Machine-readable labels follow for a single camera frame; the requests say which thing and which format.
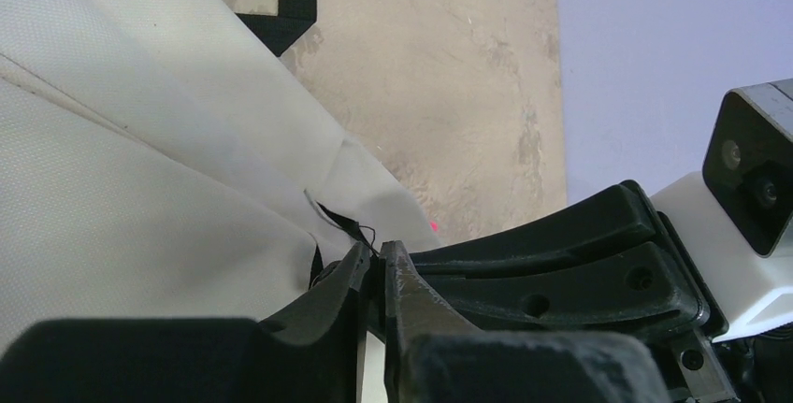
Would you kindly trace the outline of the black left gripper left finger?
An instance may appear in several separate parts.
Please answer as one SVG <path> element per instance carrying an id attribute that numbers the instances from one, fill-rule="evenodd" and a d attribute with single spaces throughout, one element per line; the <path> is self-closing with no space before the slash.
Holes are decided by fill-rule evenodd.
<path id="1" fill-rule="evenodd" d="M 357 402 L 371 254 L 355 245 L 261 321 L 61 319 L 1 359 L 5 402 Z"/>

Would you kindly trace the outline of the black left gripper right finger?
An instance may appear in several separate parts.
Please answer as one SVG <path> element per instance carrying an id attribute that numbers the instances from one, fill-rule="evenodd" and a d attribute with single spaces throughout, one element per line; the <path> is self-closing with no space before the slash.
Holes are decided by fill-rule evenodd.
<path id="1" fill-rule="evenodd" d="M 608 332 L 484 331 L 382 245 L 384 383 L 391 402 L 667 402 L 650 351 Z"/>

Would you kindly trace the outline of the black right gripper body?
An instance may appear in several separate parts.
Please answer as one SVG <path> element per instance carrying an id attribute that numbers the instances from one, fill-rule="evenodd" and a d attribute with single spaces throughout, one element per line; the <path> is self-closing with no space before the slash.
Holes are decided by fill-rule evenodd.
<path id="1" fill-rule="evenodd" d="M 613 331 L 664 341 L 728 322 L 670 218 L 633 180 L 537 221 L 413 252 L 419 275 L 493 331 Z"/>

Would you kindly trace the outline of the beige canvas backpack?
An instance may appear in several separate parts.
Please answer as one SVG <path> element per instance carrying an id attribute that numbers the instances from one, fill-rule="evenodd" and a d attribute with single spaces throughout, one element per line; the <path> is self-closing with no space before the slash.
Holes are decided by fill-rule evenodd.
<path id="1" fill-rule="evenodd" d="M 1 359 L 49 320 L 261 321 L 360 244 L 357 402 L 391 402 L 392 240 L 439 244 L 222 0 L 1 0 Z"/>

